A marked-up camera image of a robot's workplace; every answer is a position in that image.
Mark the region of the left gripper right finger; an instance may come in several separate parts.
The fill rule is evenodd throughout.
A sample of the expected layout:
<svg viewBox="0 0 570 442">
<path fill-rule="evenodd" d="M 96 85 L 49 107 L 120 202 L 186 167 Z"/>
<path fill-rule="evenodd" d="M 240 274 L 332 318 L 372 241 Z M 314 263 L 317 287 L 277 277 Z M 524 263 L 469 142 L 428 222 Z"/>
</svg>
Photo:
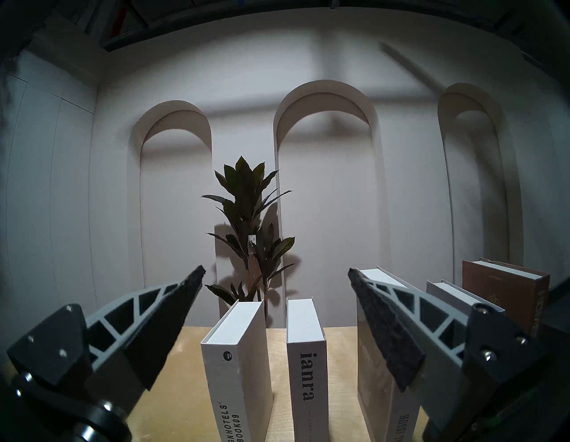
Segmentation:
<svg viewBox="0 0 570 442">
<path fill-rule="evenodd" d="M 428 417 L 422 440 L 523 440 L 547 366 L 540 343 L 489 304 L 465 314 L 386 277 L 348 277 L 396 386 Z"/>
</svg>

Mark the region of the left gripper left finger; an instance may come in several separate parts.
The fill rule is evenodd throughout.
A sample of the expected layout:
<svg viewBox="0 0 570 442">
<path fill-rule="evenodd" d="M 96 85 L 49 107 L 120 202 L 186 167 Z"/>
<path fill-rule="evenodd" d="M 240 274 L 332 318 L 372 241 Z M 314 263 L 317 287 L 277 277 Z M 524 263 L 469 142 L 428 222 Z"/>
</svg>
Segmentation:
<svg viewBox="0 0 570 442">
<path fill-rule="evenodd" d="M 19 374 L 81 401 L 108 401 L 130 414 L 163 370 L 206 274 L 142 289 L 85 317 L 69 303 L 7 350 Z"/>
</svg>

